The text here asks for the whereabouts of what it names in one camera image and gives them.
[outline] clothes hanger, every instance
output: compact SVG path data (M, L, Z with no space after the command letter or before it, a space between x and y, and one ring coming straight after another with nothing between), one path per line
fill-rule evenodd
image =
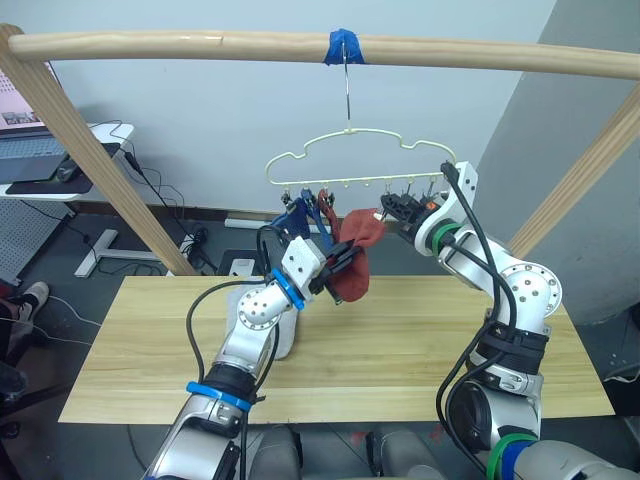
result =
M378 175L378 176L367 176L367 177L348 177L348 178L325 178L318 180L294 180L294 181L277 181L271 178L270 171L273 165L275 165L278 161L283 158L293 158L295 160L300 160L305 158L309 154L309 147L311 145L322 142L324 140L328 140L335 137L341 137L345 135L356 135L359 133L370 133L370 134L378 134L378 135L387 135L394 137L398 141L398 146L400 148L406 150L414 150L421 145L439 148L447 152L449 157L451 158L451 162L455 165L457 162L456 154L454 151L449 148L447 145L438 142L432 142L430 140L418 140L415 143L407 144L404 142L402 135L396 132L392 132L390 130L381 130L378 128L353 128L351 126L351 103L349 101L349 71L347 69L347 49L346 45L342 43L342 59L344 62L344 77L345 77L345 91L347 98L347 128L338 132L328 133L326 135L321 135L319 137L313 138L306 142L303 145L303 152L301 154L296 154L293 152L285 152L280 155L273 157L271 160L267 162L265 165L265 176L267 177L267 181L272 185L282 186L285 189L285 192L289 192L290 188L294 185L302 185L304 187L309 187L311 185L321 185L325 189L329 189L329 185L332 183L343 184L345 188L347 188L351 183L362 182L364 186L368 187L371 182L376 180L383 180L385 182L385 188L389 189L391 182L396 179L406 179L411 185L415 179L424 178L424 177L434 177L442 176L441 172L424 172L424 173L408 173L408 174L400 174L400 175Z

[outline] laptop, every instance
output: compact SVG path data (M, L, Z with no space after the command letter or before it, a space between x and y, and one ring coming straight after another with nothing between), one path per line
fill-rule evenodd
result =
M51 65L46 65L58 81ZM64 147L0 71L0 184L48 180L66 156Z

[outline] light wood tabletop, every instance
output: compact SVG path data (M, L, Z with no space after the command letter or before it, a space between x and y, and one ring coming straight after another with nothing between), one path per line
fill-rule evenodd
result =
M170 424L197 374L185 315L227 277L127 277L91 348L61 422ZM209 364L225 336L224 290L203 301L194 331ZM489 298L448 276L372 277L336 306L322 293L300 314L289 356L274 364L252 423L436 420L435 394L482 322ZM564 308L541 372L544 417L613 410Z

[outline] wooden rod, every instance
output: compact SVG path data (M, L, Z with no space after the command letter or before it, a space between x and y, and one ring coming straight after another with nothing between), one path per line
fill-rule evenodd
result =
M482 68L640 80L640 55L557 45L359 35L372 65ZM269 62L323 61L326 33L158 30L15 35L21 60L200 58Z
M44 64L38 61L23 62L11 53L9 37L21 33L18 27L0 24L0 69L82 171L162 263L176 275L195 275L189 262L93 136Z
M631 91L598 137L540 204L510 246L516 257L527 255L578 203L640 134L640 83Z

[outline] green ring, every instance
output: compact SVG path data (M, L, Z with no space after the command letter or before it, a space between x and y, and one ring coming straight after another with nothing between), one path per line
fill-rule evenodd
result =
M444 236L445 233L447 233L449 230L453 230L453 229L458 229L460 228L462 225L460 225L459 223L447 223L446 225L443 225L442 227L440 227L438 230L436 230L436 233L433 234L433 239L431 240L431 251L433 252L434 256L438 256L438 254L440 253L440 240L442 240L442 237Z
M496 443L496 446L491 450L489 460L487 461L487 480L496 480L496 471L498 470L498 465L502 463L502 454L505 449L512 443L522 441L537 442L538 439L527 433L510 433L509 435L502 437L500 441Z

